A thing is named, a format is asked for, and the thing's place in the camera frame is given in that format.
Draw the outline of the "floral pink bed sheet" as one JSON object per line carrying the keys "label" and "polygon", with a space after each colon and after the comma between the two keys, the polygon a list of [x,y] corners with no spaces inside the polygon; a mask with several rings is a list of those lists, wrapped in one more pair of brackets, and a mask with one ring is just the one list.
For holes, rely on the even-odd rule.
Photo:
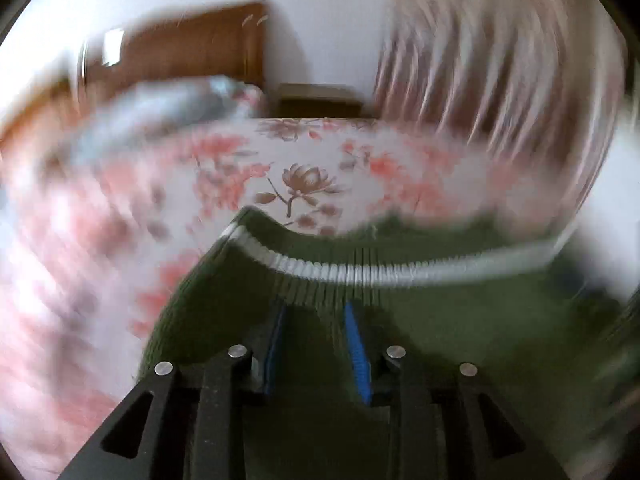
{"label": "floral pink bed sheet", "polygon": [[541,170],[378,120],[87,132],[36,158],[1,211],[2,444],[24,477],[55,478],[134,383],[171,293],[245,206],[325,243],[388,212],[531,233],[560,203]]}

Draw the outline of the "dark wooden nightstand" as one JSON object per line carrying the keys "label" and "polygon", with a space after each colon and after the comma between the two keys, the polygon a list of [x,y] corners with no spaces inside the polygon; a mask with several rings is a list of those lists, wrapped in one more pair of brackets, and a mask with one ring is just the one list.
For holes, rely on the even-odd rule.
{"label": "dark wooden nightstand", "polygon": [[362,99],[354,89],[332,84],[281,84],[274,95],[277,118],[357,118]]}

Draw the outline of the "grey floral pillow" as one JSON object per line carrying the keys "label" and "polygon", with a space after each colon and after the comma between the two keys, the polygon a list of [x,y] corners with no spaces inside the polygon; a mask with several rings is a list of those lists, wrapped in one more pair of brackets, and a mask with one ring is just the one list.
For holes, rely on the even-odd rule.
{"label": "grey floral pillow", "polygon": [[88,164],[201,122],[260,117],[266,105],[262,89],[226,76],[142,82],[92,112],[60,146],[58,158]]}

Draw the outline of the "dark green knit sweater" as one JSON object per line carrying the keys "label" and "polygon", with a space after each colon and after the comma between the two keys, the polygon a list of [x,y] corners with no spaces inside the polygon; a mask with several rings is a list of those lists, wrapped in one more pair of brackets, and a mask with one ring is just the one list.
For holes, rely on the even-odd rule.
{"label": "dark green knit sweater", "polygon": [[396,216],[312,236],[254,207],[230,228],[164,303],[140,368],[203,362],[267,304],[289,304],[292,403],[250,447],[252,478],[382,477],[381,419],[349,379],[343,311],[354,299],[444,372],[475,364],[570,478],[638,477],[638,304],[588,284],[555,237],[510,244],[485,221],[423,229]]}

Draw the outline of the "pink white striped curtain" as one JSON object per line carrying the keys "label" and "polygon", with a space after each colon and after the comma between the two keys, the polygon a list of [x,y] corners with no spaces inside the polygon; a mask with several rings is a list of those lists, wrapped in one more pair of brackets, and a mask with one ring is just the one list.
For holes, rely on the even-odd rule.
{"label": "pink white striped curtain", "polygon": [[576,209],[611,144],[626,57],[600,0],[392,0],[374,106],[539,167]]}

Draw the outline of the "brown wooden headboard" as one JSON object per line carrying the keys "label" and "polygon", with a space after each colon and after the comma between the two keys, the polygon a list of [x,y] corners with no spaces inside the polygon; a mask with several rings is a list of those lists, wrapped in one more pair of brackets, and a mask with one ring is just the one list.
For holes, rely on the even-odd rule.
{"label": "brown wooden headboard", "polygon": [[226,76],[263,89],[268,18],[265,0],[214,6],[201,13],[169,13],[125,27],[120,58],[113,65],[103,59],[104,32],[81,47],[71,72],[55,75],[32,93],[1,128],[1,137],[6,140],[26,126],[55,98],[74,96],[84,102],[92,87],[111,99],[140,82]]}

